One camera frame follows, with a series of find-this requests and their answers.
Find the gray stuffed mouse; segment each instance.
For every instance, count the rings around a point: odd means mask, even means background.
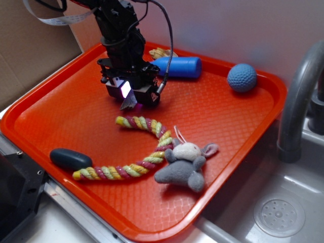
[[[175,138],[173,147],[173,150],[165,151],[169,165],[157,171],[154,179],[157,183],[187,186],[194,192],[201,192],[205,186],[201,168],[206,162],[206,157],[217,152],[218,145],[210,143],[200,149],[193,143],[181,143]]]

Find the stainless steel sink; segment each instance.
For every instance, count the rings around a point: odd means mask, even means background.
[[[203,211],[218,242],[324,241],[324,136],[304,130],[293,164],[278,160],[277,138],[273,124]]]

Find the braided rope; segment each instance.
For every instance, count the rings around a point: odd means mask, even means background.
[[[160,122],[144,117],[116,118],[116,124],[130,129],[141,129],[153,133],[158,138],[157,148],[142,161],[128,166],[88,167],[73,173],[74,180],[124,180],[140,177],[154,169],[164,160],[165,150],[173,148],[171,131]]]

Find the sink drain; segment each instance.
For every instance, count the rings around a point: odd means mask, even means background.
[[[254,219],[265,233],[288,237],[304,226],[305,212],[294,198],[271,194],[258,200],[254,207]]]

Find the orange tray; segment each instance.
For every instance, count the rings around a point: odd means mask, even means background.
[[[146,44],[148,50],[157,46]],[[179,56],[199,56],[176,50]],[[274,75],[257,71],[258,83],[238,94],[226,78],[234,64],[200,56],[197,80],[170,79],[158,107],[137,105],[120,111],[120,102],[100,83],[97,59],[106,57],[97,45],[16,102],[1,120],[2,132],[118,232],[133,241],[163,240],[194,222],[254,144],[281,112],[287,89]],[[147,157],[157,138],[115,124],[117,116],[143,116],[219,152],[203,167],[206,187],[190,189],[158,184],[155,171],[129,181],[74,181],[72,172],[55,166],[52,149],[64,147],[90,156],[94,166],[124,166]]]

